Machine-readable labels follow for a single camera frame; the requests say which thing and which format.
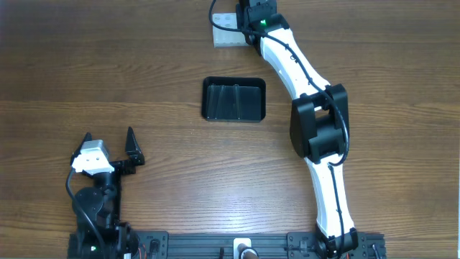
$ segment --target white arm segment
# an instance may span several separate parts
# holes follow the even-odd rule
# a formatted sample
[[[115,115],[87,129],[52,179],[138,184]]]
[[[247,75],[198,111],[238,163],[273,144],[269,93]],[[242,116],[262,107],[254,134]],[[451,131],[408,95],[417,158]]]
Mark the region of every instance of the white arm segment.
[[[322,89],[329,85],[329,82],[322,78],[310,65],[308,60],[302,54],[297,44],[295,43],[293,32],[290,29],[277,29],[269,32],[268,35],[289,44],[299,57],[308,75]],[[291,58],[291,53],[279,43],[263,37],[260,40],[260,50],[262,57],[268,61],[280,75],[282,82],[285,84],[292,99],[297,99],[301,94],[312,95],[318,91],[308,83],[300,66]],[[322,233],[326,237],[341,236],[339,213],[337,212],[337,203],[334,193],[334,185],[332,175],[328,169],[328,162],[337,162],[340,160],[337,154],[330,155],[327,158],[321,159],[319,164],[312,163],[309,159],[305,159],[308,168],[310,169],[313,187],[315,189],[316,205],[318,207],[318,216],[316,222]],[[342,165],[334,167],[336,177],[337,191],[339,194],[340,209],[344,220],[344,234],[354,227],[351,220],[348,206],[346,205],[346,196],[344,188],[344,178]]]

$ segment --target cable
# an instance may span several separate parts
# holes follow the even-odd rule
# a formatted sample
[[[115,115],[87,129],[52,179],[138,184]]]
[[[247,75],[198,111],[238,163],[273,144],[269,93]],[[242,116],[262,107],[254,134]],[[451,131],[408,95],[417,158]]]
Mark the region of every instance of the cable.
[[[271,40],[279,43],[280,45],[282,45],[286,50],[288,50],[293,55],[294,60],[297,62],[297,64],[299,64],[300,68],[302,69],[303,73],[305,74],[305,77],[307,78],[308,83],[314,89],[316,89],[318,91],[318,93],[320,93],[322,96],[324,96],[326,98],[327,102],[332,106],[333,110],[335,111],[335,114],[339,117],[339,121],[341,123],[341,128],[342,128],[342,133],[343,133],[343,136],[344,136],[345,151],[344,151],[344,154],[342,155],[340,161],[337,162],[337,163],[329,162],[328,163],[328,168],[331,171],[331,175],[332,175],[333,189],[334,189],[334,193],[336,195],[337,212],[339,213],[339,220],[340,220],[341,244],[340,244],[339,250],[337,251],[337,255],[338,255],[337,258],[340,259],[340,256],[342,254],[342,250],[344,248],[344,238],[345,238],[344,237],[344,221],[343,221],[343,218],[342,218],[342,211],[340,210],[339,194],[338,194],[338,191],[337,191],[336,177],[334,175],[333,166],[339,166],[339,165],[343,164],[345,162],[347,156],[348,156],[348,153],[349,153],[350,138],[349,138],[348,129],[346,128],[345,119],[342,116],[342,113],[340,112],[340,109],[337,107],[337,105],[333,101],[333,99],[323,89],[321,89],[319,86],[317,86],[315,84],[315,82],[313,82],[313,79],[310,77],[310,75],[308,75],[308,72],[305,69],[305,66],[302,64],[302,62],[300,61],[299,57],[294,52],[294,50],[291,47],[289,47],[289,44],[284,43],[283,41],[277,39],[276,37],[268,35],[268,33],[255,32],[255,31],[248,30],[248,29],[231,29],[231,28],[226,28],[226,27],[222,27],[222,26],[217,25],[212,19],[213,18],[212,17],[212,12],[213,12],[213,8],[214,8],[215,3],[216,3],[216,0],[213,0],[212,3],[211,3],[211,6],[209,7],[209,13],[208,13],[209,22],[214,27],[216,27],[218,29],[228,31],[228,32],[242,32],[243,34],[246,34],[246,35],[254,35],[254,36],[259,36],[259,37],[266,37],[267,39],[271,39]]]
[[[75,198],[75,195],[73,195],[72,190],[70,189],[70,180],[72,179],[72,176],[73,176],[74,173],[75,173],[75,169],[74,168],[70,169],[69,175],[67,176],[67,181],[65,182],[65,188],[67,189],[67,193],[69,194],[70,198],[72,199],[73,204],[75,204],[75,207],[77,208],[78,212],[80,212],[83,215],[83,217],[86,219],[89,227],[93,230],[94,234],[96,235],[96,237],[97,237],[97,239],[99,241],[99,245],[101,246],[101,249],[102,249],[103,258],[107,259],[106,244],[104,243],[104,240],[102,239],[101,233],[99,233],[99,231],[96,229],[96,227],[94,226],[93,222],[88,217],[86,212],[83,210],[83,208],[81,207],[80,203]]]

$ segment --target wood grain surface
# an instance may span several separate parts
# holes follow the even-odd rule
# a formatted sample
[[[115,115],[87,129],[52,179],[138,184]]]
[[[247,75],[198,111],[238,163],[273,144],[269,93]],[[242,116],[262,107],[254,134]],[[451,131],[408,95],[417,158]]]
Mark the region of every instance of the wood grain surface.
[[[146,165],[123,179],[122,219],[171,233],[313,231],[310,173],[290,97],[250,47],[213,48],[210,0],[0,3],[0,257],[64,258],[76,229],[70,155],[90,131]],[[235,1],[219,0],[217,12]],[[313,67],[349,93],[346,195],[389,258],[456,258],[460,2],[278,0]],[[261,77],[259,124],[207,122],[206,76]],[[82,176],[73,189],[91,185]]]

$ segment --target white plastic part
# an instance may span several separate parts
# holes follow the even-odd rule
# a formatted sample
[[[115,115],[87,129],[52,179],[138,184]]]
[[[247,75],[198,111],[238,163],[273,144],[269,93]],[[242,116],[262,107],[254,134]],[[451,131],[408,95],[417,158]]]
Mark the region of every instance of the white plastic part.
[[[326,86],[329,85],[329,82],[322,78],[313,69],[308,60],[302,54],[295,43],[293,32],[290,29],[276,29],[269,32],[268,35],[289,44],[289,47],[294,50],[295,54],[305,66],[308,75],[310,75],[317,86],[325,89]],[[278,42],[263,37],[260,40],[260,51],[262,57],[278,72],[278,75],[281,77],[281,81],[285,84],[292,99],[299,98],[303,93],[311,95],[318,92],[308,83],[308,79],[305,77],[302,68],[300,68],[295,60],[291,58],[292,55],[289,50],[286,50]]]
[[[313,82],[321,89],[325,89],[329,82],[322,78],[313,69],[311,64],[300,51],[295,43],[293,32],[290,29],[277,29],[268,33],[284,43],[289,44],[295,54],[299,57],[308,75],[313,79]],[[282,82],[285,84],[292,99],[297,99],[301,94],[312,95],[318,91],[314,89],[306,78],[302,68],[292,59],[292,54],[286,50],[278,42],[275,42],[266,37],[260,40],[260,50],[262,57],[268,61],[273,68],[278,72]],[[316,223],[320,230],[326,237],[339,237],[341,236],[341,227],[339,213],[337,212],[337,203],[334,192],[334,185],[332,182],[331,171],[328,168],[328,162],[338,162],[340,156],[330,155],[327,158],[321,159],[319,164],[312,163],[309,159],[305,159],[308,168],[310,169],[311,178],[313,180],[313,187],[315,189],[316,205],[318,207],[318,216]],[[343,177],[343,166],[334,167],[334,174],[336,177],[337,192],[339,195],[340,209],[342,211],[342,218],[344,223],[344,234],[350,232],[354,227],[351,220],[348,206],[346,204],[345,186]]]
[[[332,182],[331,171],[328,168],[328,162],[337,162],[340,158],[341,156],[337,154],[330,155],[327,158],[321,159],[319,164],[312,163],[307,158],[305,159],[310,169],[313,188],[315,189],[316,206],[318,207],[316,223],[318,223],[320,230],[326,237],[341,236],[340,218],[337,212],[334,184]],[[333,168],[333,171],[336,177],[340,210],[342,211],[342,219],[344,221],[344,234],[346,234],[354,227],[354,223],[353,220],[351,220],[350,212],[346,204],[343,166],[336,166]]]
[[[92,176],[97,173],[115,171],[109,163],[109,152],[102,140],[84,142],[80,155],[73,160],[72,167],[77,173],[85,171]]]
[[[222,27],[236,29],[236,13],[213,14],[213,21]],[[227,32],[213,26],[214,47],[249,46],[241,32]]]

